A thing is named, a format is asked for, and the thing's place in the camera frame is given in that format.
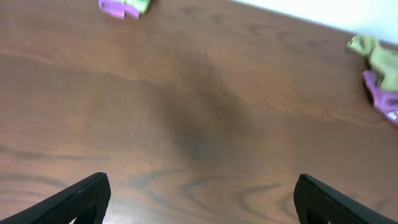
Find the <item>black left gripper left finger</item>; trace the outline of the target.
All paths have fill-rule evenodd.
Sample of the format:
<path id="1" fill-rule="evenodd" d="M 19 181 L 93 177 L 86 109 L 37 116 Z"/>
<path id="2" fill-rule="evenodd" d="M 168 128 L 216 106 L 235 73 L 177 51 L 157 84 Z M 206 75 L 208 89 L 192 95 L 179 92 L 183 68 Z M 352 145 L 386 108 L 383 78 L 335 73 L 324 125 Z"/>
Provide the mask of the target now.
<path id="1" fill-rule="evenodd" d="M 102 224 L 110 198 L 108 176 L 97 172 L 1 224 Z"/>

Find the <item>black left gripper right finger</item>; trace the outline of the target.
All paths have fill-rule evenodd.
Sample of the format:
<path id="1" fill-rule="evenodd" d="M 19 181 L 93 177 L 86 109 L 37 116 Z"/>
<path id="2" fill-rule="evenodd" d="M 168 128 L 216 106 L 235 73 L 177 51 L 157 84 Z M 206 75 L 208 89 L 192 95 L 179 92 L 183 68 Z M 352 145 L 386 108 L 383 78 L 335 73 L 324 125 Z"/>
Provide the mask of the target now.
<path id="1" fill-rule="evenodd" d="M 308 174 L 294 188 L 301 224 L 397 224 Z"/>

